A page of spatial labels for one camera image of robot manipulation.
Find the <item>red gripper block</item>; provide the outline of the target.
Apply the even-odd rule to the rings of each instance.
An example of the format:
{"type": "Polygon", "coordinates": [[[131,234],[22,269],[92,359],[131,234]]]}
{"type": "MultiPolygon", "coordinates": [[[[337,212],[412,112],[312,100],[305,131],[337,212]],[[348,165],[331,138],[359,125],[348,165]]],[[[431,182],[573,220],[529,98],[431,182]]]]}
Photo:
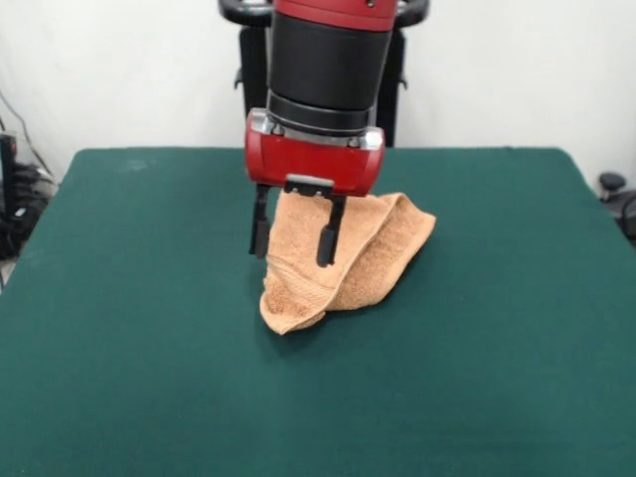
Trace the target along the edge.
{"type": "Polygon", "coordinates": [[[267,254],[269,186],[307,185],[344,195],[330,198],[329,221],[318,243],[317,264],[332,265],[346,196],[364,197],[371,192],[385,157],[384,132],[369,126],[352,137],[316,135],[286,128],[265,111],[252,111],[246,120],[244,150],[247,175],[259,183],[255,187],[249,253],[258,259],[267,254]]]}

